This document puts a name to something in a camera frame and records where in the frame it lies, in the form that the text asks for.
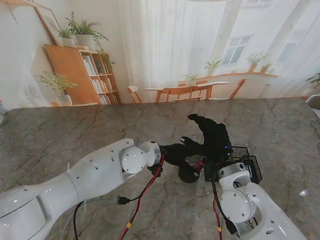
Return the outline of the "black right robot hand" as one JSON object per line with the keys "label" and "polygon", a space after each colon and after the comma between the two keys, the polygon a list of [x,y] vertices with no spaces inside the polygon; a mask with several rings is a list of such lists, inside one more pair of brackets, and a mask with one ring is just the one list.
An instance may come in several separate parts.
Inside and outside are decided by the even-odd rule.
{"label": "black right robot hand", "polygon": [[203,157],[216,162],[228,161],[233,150],[226,125],[195,113],[190,114],[188,119],[198,125],[202,131],[204,142],[200,144],[186,136],[182,136],[180,141]]}

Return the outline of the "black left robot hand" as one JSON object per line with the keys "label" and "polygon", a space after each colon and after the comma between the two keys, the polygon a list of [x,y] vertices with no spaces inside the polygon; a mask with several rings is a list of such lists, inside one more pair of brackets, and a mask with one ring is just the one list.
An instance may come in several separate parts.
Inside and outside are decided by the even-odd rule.
{"label": "black left robot hand", "polygon": [[198,152],[190,146],[174,143],[170,145],[162,145],[160,149],[164,155],[164,160],[171,165],[179,167],[180,169],[194,173],[199,172],[203,168],[201,163],[197,163],[195,166],[192,166],[186,162],[187,157],[198,155]]}

